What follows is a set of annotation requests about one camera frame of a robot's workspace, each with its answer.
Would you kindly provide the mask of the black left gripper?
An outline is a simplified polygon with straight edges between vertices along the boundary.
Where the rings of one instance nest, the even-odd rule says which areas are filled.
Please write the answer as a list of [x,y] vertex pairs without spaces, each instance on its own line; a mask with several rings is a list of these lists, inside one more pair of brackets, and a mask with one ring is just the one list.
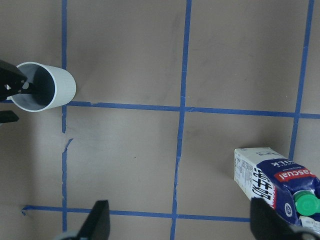
[[[13,64],[0,61],[0,100],[17,94],[44,95],[47,90],[33,83],[26,83],[27,77]],[[17,122],[19,117],[12,110],[0,111],[0,123]]]

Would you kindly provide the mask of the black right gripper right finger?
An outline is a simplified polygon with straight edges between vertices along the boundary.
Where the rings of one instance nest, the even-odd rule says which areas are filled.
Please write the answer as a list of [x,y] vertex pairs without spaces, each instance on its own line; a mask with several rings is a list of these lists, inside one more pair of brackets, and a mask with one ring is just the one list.
[[262,198],[250,202],[250,230],[256,240],[299,240],[286,221]]

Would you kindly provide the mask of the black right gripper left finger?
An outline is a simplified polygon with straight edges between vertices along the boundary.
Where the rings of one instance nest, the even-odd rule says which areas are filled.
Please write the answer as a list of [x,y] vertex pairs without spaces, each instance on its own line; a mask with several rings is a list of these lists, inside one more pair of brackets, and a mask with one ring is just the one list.
[[78,240],[108,240],[111,231],[108,200],[98,200],[80,228]]

